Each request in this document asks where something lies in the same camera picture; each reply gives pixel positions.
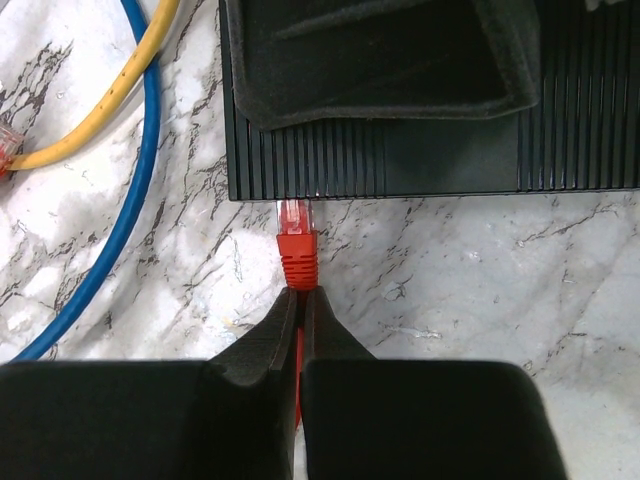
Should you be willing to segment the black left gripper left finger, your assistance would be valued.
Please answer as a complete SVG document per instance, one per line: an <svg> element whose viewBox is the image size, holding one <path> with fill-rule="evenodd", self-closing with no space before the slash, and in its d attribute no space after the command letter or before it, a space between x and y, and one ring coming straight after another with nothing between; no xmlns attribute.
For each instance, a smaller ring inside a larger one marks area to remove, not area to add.
<svg viewBox="0 0 640 480"><path fill-rule="evenodd" d="M1 370L5 479L289 479L297 296L205 360Z"/></svg>

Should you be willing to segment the black network switch box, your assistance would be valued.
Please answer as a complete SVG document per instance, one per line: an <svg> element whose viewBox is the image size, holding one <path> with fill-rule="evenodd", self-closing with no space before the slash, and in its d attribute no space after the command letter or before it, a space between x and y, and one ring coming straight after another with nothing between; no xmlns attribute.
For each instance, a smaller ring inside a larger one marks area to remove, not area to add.
<svg viewBox="0 0 640 480"><path fill-rule="evenodd" d="M266 130L235 102L220 5L229 196L240 201L632 190L639 5L532 1L540 100L482 120L330 118Z"/></svg>

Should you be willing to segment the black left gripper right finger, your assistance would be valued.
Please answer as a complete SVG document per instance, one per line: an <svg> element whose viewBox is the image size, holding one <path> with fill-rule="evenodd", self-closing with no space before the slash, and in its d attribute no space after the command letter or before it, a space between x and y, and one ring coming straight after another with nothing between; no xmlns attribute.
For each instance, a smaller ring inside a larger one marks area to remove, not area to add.
<svg viewBox="0 0 640 480"><path fill-rule="evenodd" d="M382 360L307 298L302 421L312 479L563 479L538 389L496 361Z"/></svg>

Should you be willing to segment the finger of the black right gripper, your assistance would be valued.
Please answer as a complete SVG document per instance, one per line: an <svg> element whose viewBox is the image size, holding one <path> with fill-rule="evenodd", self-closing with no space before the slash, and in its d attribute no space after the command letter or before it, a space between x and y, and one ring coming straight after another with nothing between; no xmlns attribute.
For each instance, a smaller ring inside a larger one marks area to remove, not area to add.
<svg viewBox="0 0 640 480"><path fill-rule="evenodd" d="M235 102L262 129L482 120L540 100L532 1L230 1L226 21Z"/></svg>

